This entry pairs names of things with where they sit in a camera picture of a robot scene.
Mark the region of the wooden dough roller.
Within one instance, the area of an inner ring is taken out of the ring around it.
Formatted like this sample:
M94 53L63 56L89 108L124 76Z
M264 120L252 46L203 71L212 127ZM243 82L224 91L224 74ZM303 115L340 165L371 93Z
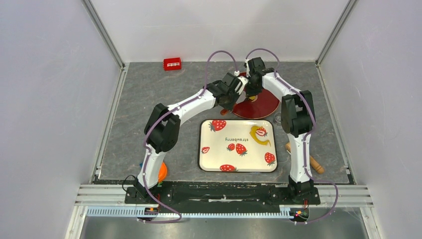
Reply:
M289 154L291 154L291 145L289 142L285 144L285 149ZM323 174L325 172L325 169L312 156L310 156L310 166L318 174Z

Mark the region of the metal ring cutter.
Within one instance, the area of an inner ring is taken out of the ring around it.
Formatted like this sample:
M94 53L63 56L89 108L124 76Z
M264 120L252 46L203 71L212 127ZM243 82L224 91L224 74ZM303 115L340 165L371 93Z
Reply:
M282 114L281 112L276 112L273 117L273 123L276 125L282 125Z

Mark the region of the white strawberry tray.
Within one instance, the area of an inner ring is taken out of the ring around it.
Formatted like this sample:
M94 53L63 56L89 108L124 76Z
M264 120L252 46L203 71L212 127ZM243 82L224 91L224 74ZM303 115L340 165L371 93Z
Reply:
M270 146L252 139L249 133L254 125L267 130ZM206 172L271 173L278 167L274 129L267 120L205 120L199 150L199 167Z

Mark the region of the orange handled metal scraper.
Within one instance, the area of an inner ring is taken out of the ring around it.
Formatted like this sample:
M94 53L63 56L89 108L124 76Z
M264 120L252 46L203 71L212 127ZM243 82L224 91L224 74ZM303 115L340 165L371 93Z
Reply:
M225 116L227 114L230 114L231 112L232 112L232 110L230 110L230 109L222 109L220 111L220 115Z

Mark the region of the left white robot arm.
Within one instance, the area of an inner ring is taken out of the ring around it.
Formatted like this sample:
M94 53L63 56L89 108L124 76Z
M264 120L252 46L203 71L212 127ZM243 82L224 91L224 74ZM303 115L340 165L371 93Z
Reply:
M138 180L137 197L144 203L155 200L155 185L164 157L177 143L180 126L190 118L215 107L232 111L249 80L227 73L196 94L172 105L157 104L145 127L145 158Z

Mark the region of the yellow dough scrap strip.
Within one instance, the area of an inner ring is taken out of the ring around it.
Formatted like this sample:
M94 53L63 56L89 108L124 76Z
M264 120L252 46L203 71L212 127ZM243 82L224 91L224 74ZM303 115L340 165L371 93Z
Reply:
M266 138L268 132L263 126L257 126L257 125L252 126L249 134L252 137L252 139L259 145L265 145L265 146L271 145L270 140Z

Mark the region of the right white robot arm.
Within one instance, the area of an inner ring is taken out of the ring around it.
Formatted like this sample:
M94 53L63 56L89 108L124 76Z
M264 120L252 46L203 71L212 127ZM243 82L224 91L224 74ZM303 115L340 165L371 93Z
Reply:
M291 145L291 171L289 179L294 183L312 180L309 163L309 141L315 127L312 94L300 91L281 78L273 68L267 68L260 57L244 60L246 96L256 96L263 89L281 102L281 125Z

